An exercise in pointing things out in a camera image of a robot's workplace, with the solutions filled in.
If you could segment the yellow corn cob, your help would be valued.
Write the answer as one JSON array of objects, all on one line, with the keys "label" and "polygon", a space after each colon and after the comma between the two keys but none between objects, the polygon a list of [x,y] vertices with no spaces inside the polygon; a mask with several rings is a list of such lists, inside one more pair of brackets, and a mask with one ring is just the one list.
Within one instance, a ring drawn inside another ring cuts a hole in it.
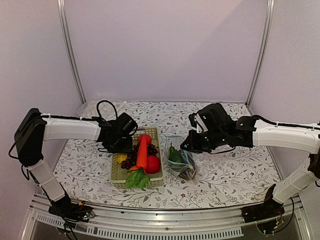
[{"label": "yellow corn cob", "polygon": [[126,161],[126,159],[127,159],[127,155],[126,154],[118,154],[117,155],[117,163],[119,165],[121,165],[123,161]]}]

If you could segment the orange carrot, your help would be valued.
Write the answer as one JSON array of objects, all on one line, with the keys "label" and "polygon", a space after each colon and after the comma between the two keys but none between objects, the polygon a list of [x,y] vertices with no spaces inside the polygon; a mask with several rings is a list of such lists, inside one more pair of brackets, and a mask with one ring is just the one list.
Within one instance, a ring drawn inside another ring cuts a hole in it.
[{"label": "orange carrot", "polygon": [[152,143],[152,139],[149,135],[141,135],[138,137],[138,153],[136,159],[136,165],[131,167],[129,171],[136,171],[143,169],[144,171],[148,166],[148,144]]}]

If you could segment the dark red grape bunch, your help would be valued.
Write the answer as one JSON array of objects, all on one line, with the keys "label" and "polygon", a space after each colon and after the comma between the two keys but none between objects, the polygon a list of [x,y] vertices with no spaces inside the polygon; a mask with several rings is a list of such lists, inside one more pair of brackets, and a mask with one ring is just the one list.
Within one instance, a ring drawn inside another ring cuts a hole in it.
[{"label": "dark red grape bunch", "polygon": [[[130,153],[119,153],[119,154],[126,154],[127,155],[126,161],[123,161],[122,164],[120,164],[122,169],[129,170],[131,167],[136,165],[138,149],[139,149],[139,144],[137,143],[132,146],[132,150]],[[148,144],[147,150],[148,150],[147,157],[148,156],[156,156],[157,157],[160,149],[158,146],[156,146],[154,144]]]}]

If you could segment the clear zip bag blue zipper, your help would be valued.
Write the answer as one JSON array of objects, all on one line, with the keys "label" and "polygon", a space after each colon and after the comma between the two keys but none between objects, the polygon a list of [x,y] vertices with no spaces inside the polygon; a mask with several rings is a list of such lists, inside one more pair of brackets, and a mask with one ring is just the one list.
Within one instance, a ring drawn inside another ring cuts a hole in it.
[{"label": "clear zip bag blue zipper", "polygon": [[166,135],[164,143],[164,157],[171,168],[171,172],[185,180],[196,182],[199,179],[198,166],[191,152],[182,149],[185,138],[179,135]]}]

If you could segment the green pepper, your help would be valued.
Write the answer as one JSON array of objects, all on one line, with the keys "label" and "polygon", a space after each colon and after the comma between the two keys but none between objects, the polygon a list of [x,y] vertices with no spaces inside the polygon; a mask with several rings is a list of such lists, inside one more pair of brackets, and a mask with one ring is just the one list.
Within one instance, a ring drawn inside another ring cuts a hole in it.
[{"label": "green pepper", "polygon": [[184,159],[180,151],[178,151],[172,144],[168,148],[168,160],[171,165],[184,164]]}]

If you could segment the purple eggplant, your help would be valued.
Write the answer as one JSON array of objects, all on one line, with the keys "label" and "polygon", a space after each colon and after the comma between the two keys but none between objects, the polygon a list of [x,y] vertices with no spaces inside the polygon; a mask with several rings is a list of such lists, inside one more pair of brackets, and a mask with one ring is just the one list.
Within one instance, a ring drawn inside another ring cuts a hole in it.
[{"label": "purple eggplant", "polygon": [[179,177],[187,181],[195,180],[198,175],[198,167],[193,155],[188,151],[183,151],[181,155],[187,166],[184,167]]}]

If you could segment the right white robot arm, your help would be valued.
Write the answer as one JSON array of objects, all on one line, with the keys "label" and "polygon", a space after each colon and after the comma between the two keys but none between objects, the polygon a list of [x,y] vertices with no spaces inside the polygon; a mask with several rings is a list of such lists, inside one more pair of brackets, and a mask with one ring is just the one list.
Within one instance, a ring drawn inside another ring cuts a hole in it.
[{"label": "right white robot arm", "polygon": [[238,120],[212,120],[204,116],[193,121],[180,145],[182,150],[201,154],[224,145],[235,147],[279,147],[309,154],[303,164],[284,180],[271,186],[259,206],[262,218],[269,218],[290,197],[320,179],[320,128],[315,124],[272,122],[261,116],[242,116]]}]

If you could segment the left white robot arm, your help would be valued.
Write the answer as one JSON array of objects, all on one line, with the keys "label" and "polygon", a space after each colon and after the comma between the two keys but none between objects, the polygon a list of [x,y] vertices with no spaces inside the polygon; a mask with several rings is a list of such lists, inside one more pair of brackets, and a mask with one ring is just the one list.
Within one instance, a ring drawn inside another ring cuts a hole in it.
[{"label": "left white robot arm", "polygon": [[127,113],[115,119],[101,116],[83,118],[45,114],[38,108],[26,113],[14,133],[17,159],[28,174],[42,188],[50,202],[50,212],[70,218],[81,218],[92,209],[73,203],[63,185],[53,173],[64,144],[68,140],[92,141],[108,153],[128,153],[133,145],[132,134],[138,129],[136,121]]}]

